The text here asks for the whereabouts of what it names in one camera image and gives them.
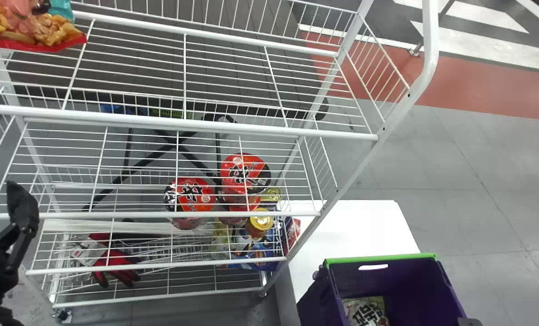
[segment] snack package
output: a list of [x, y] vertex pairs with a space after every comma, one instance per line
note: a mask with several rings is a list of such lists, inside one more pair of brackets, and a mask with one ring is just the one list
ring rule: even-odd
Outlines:
[[383, 297], [342, 299], [350, 326], [389, 326]]
[[[276, 248], [274, 229], [270, 229], [261, 239], [251, 238], [245, 225], [225, 225], [216, 223], [211, 244], [211, 256], [215, 259], [246, 259], [274, 257]], [[274, 272], [277, 262], [243, 263], [222, 265], [227, 268], [244, 268]]]
[[0, 0], [0, 48], [57, 52], [86, 43], [70, 0]]
[[[232, 242], [235, 238], [242, 236], [242, 229], [244, 227], [232, 227]], [[246, 259], [246, 258], [265, 258], [265, 257], [274, 257], [276, 252], [275, 246], [275, 233], [274, 229], [270, 229], [263, 238], [260, 240], [251, 239], [251, 243], [243, 246], [243, 244], [238, 244], [243, 246], [243, 248], [232, 248], [231, 258], [232, 259]], [[246, 263], [246, 264], [228, 264], [228, 268], [244, 268], [244, 269], [253, 269], [253, 270], [265, 270], [267, 272], [275, 272], [277, 270], [277, 262], [260, 262], [260, 263]]]
[[288, 254], [300, 236], [301, 221], [291, 216], [286, 217], [285, 229], [281, 230], [281, 247], [283, 254]]

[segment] shelf rack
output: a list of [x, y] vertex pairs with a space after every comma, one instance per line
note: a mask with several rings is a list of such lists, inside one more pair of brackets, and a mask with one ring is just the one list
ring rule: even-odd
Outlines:
[[[72, 5], [87, 44], [0, 50], [0, 148], [13, 145], [11, 159], [0, 150], [0, 220], [8, 218], [6, 179], [38, 200], [43, 222], [26, 275], [52, 306], [267, 293], [434, 74], [435, 2], [423, 1], [424, 67], [411, 85], [365, 20], [371, 4], [353, 12], [303, 0], [80, 0]], [[371, 150], [340, 179], [329, 138]], [[275, 218], [271, 255], [213, 254], [217, 217], [257, 212], [164, 209], [164, 188], [179, 177], [222, 187], [219, 164], [234, 153], [263, 159], [281, 191], [264, 213]], [[318, 204], [297, 211], [297, 200]], [[291, 216], [314, 219], [284, 250]], [[168, 221], [183, 217], [207, 223], [180, 231]], [[123, 240], [138, 230], [150, 236]], [[106, 233], [142, 262], [76, 264], [66, 251], [89, 233]], [[269, 263], [275, 272], [223, 267]], [[135, 270], [141, 282], [131, 290], [111, 279], [103, 289], [87, 277], [111, 270]]]

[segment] snack bag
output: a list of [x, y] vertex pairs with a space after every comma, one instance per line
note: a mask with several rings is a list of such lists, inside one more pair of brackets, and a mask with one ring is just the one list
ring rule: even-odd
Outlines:
[[57, 52], [86, 43], [70, 0], [0, 0], [0, 48]]
[[383, 297], [342, 299], [350, 326], [389, 326]]

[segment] white table top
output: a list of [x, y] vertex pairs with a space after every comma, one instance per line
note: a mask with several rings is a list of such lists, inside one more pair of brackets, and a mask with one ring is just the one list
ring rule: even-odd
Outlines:
[[[309, 210], [313, 206], [311, 201], [296, 201], [292, 209]], [[298, 218], [304, 232], [312, 217]], [[419, 252], [395, 201], [340, 200], [290, 262], [296, 302], [313, 283], [311, 275], [325, 258]]]

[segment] instant noodle cup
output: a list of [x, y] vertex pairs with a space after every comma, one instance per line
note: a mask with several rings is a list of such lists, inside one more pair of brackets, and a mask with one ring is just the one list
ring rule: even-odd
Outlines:
[[221, 164], [221, 183], [220, 198], [231, 211], [253, 211], [271, 183], [271, 171], [259, 157], [237, 153]]
[[[165, 208], [174, 212], [209, 212], [215, 204], [215, 194], [209, 184], [198, 177], [180, 177], [165, 189]], [[191, 230], [201, 225], [207, 217], [176, 217], [171, 223], [181, 230]]]

